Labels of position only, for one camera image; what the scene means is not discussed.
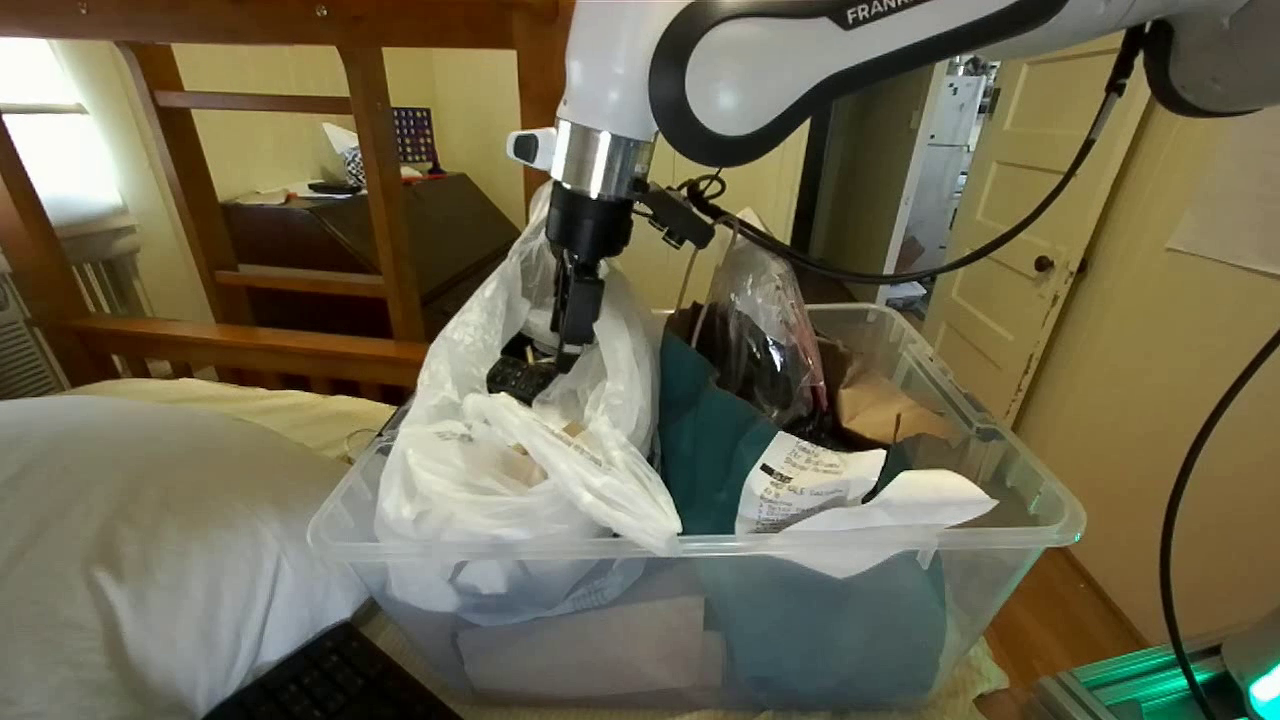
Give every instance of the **wooden floor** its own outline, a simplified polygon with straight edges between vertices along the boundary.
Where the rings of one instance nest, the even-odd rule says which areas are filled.
[[[996,615],[987,642],[1010,684],[978,700],[992,720],[1033,716],[1030,687],[1044,675],[1149,646],[1064,548],[1044,551]]]

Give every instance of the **keyboard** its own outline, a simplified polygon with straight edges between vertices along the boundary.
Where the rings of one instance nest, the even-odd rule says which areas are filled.
[[[325,630],[205,720],[461,720],[351,623]]]

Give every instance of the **white pillow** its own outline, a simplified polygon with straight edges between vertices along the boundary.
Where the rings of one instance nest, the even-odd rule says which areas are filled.
[[[200,410],[0,402],[0,716],[201,716],[349,618],[306,543],[343,470]]]

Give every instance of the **clear plastic bin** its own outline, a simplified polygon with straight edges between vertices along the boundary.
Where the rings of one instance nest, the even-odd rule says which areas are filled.
[[[918,447],[913,466],[948,468],[1000,503],[963,527],[823,534],[682,537],[655,557],[618,538],[521,543],[380,542],[380,437],[311,521],[308,539],[347,561],[433,671],[477,701],[599,707],[869,710],[922,705],[982,635],[1046,547],[1070,544],[1084,510],[951,380],[902,318],[874,305],[810,307],[823,334],[856,347],[957,429],[957,446]],[[895,459],[891,451],[890,461]],[[797,559],[881,548],[892,556],[837,579]],[[531,580],[573,565],[598,592],[584,610],[511,621],[541,598],[513,585],[426,611],[389,578],[500,561]],[[529,587],[536,587],[536,582]],[[591,598],[599,605],[591,606]],[[506,620],[494,620],[498,615]]]

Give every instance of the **radiator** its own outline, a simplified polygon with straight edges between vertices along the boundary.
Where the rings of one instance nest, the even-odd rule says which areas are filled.
[[[72,265],[90,310],[110,315],[151,315],[138,277],[137,254]],[[0,273],[0,400],[50,395],[67,382],[31,328],[29,314],[8,273]]]

